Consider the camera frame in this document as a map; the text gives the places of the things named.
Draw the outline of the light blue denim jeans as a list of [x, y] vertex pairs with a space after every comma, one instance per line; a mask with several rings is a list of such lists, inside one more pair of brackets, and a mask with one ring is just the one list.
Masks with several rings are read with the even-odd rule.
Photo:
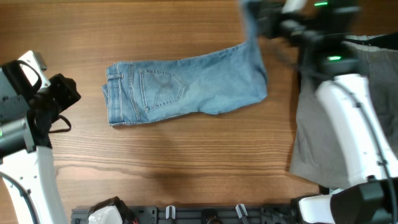
[[250, 1], [240, 1], [246, 40], [181, 60], [114, 63], [101, 87], [111, 126], [146, 124], [190, 113], [217, 115], [261, 102], [268, 75]]

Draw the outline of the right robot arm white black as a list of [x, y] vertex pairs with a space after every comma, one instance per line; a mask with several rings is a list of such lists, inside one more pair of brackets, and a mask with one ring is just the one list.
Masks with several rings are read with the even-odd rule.
[[356, 1], [318, 1], [303, 16], [304, 1], [258, 1], [250, 5], [258, 32], [286, 38], [311, 58], [296, 71], [316, 84], [343, 151], [349, 187], [338, 193], [295, 200], [297, 223], [396, 223], [397, 158], [371, 103], [368, 79], [343, 41], [359, 12]]

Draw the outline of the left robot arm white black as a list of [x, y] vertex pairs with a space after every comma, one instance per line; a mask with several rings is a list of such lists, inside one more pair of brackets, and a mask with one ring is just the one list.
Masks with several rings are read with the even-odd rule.
[[[24, 68], [37, 76], [35, 83]], [[67, 223], [53, 165], [51, 126], [81, 98], [61, 73], [47, 79], [22, 60], [1, 65], [1, 179], [19, 223]]]

